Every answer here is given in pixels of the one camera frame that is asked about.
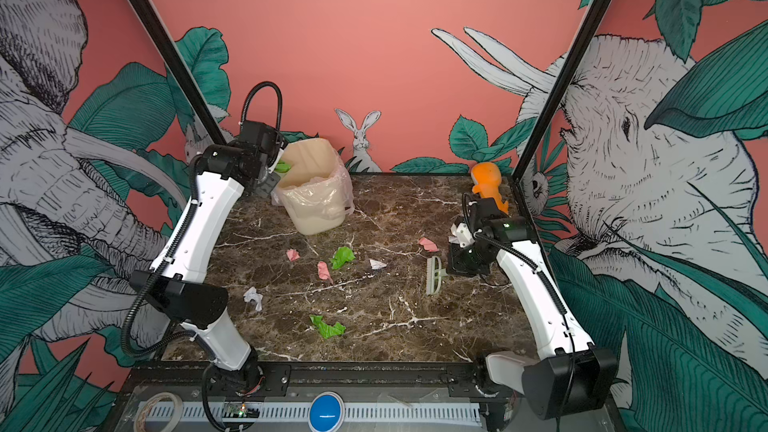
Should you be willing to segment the pale green hand brush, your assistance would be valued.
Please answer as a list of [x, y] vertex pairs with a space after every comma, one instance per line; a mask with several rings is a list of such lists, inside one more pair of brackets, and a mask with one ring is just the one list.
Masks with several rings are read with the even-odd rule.
[[427, 260], [426, 272], [426, 295], [436, 295], [441, 289], [443, 279], [448, 276], [447, 270], [441, 259], [438, 256], [433, 256]]

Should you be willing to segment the cream plastic trash bin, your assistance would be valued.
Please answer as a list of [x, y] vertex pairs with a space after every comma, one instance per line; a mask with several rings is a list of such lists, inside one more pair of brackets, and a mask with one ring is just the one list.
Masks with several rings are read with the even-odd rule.
[[290, 166], [273, 191], [299, 233], [336, 228], [354, 212], [351, 177], [338, 152], [323, 138], [293, 142], [281, 160]]

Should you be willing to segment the pale green dustpan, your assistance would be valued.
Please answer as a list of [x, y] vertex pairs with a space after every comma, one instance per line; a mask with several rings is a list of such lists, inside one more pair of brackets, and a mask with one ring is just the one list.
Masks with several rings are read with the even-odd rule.
[[278, 160], [274, 166], [272, 167], [272, 172], [276, 173], [280, 176], [284, 176], [287, 174], [291, 169], [293, 168], [293, 165], [289, 162], [286, 162], [282, 159]]

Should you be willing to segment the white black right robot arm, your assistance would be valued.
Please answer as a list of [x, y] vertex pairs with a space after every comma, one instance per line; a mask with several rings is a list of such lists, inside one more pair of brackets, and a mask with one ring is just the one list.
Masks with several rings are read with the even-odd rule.
[[535, 360], [511, 351], [487, 355], [485, 376], [523, 395], [541, 419], [602, 408], [618, 371], [615, 354], [599, 348], [580, 325], [552, 276], [543, 247], [510, 218], [451, 226], [449, 271], [479, 275], [495, 264], [521, 303], [534, 337]]

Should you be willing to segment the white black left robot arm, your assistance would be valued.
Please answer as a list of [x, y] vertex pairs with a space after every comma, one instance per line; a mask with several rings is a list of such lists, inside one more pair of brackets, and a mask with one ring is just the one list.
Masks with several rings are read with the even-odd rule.
[[[236, 394], [247, 396], [260, 389], [258, 354], [229, 316], [228, 292], [205, 278], [233, 206], [247, 189], [261, 197], [270, 195], [280, 180], [275, 168], [287, 145], [278, 128], [245, 120], [235, 140], [210, 145], [191, 160], [190, 197], [179, 223], [149, 270], [136, 270], [130, 278], [137, 296], [120, 337], [127, 356], [141, 358], [174, 340], [190, 339], [208, 354], [212, 374]], [[181, 331], [145, 348], [133, 346], [131, 328], [144, 303], [180, 325]]]

